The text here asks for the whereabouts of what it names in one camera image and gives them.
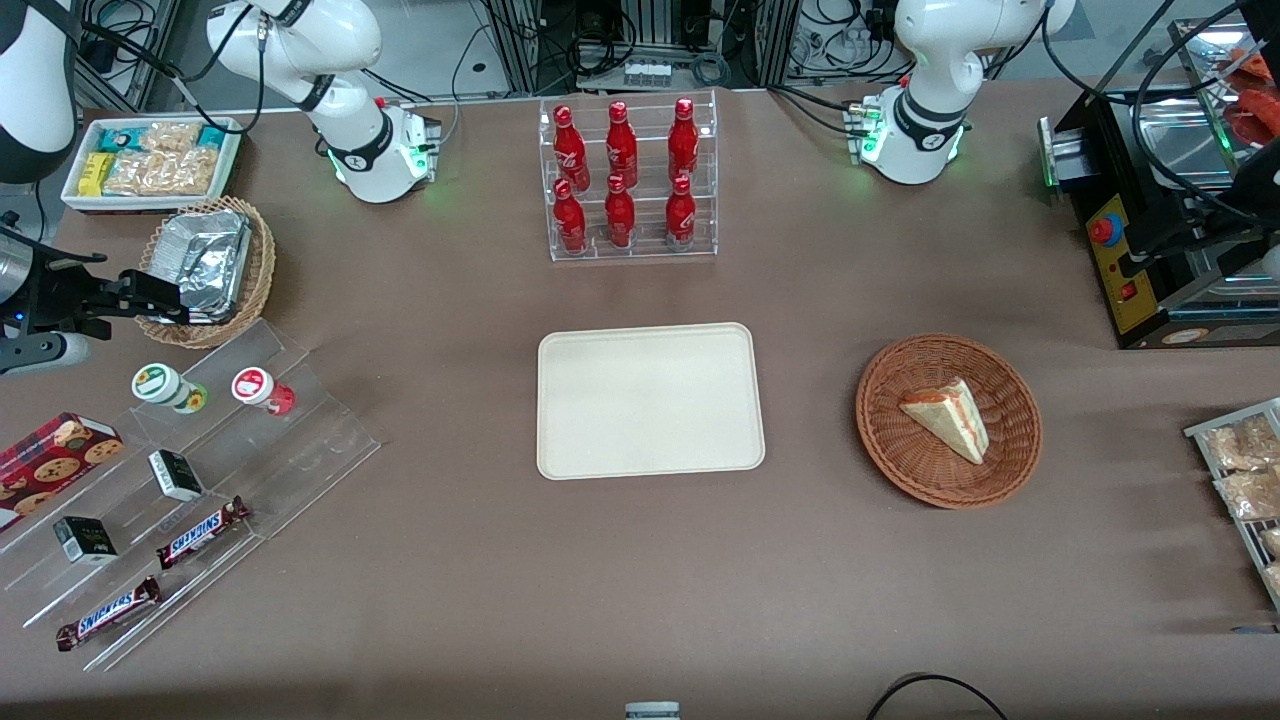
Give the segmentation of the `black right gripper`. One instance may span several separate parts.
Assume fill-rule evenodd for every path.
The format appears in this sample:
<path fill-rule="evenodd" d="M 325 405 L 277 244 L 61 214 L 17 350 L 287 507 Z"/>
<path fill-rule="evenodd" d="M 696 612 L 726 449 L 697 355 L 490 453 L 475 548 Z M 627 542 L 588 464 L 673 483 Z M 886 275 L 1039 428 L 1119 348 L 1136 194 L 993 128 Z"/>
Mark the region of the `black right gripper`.
<path fill-rule="evenodd" d="M 102 316 L 191 324 L 189 309 L 180 305 L 178 284 L 146 272 L 123 270 L 115 286 L 87 269 L 88 264 L 106 260 L 105 255 L 22 255 L 20 334 L 64 331 L 109 337 L 111 332 L 100 320 Z"/>

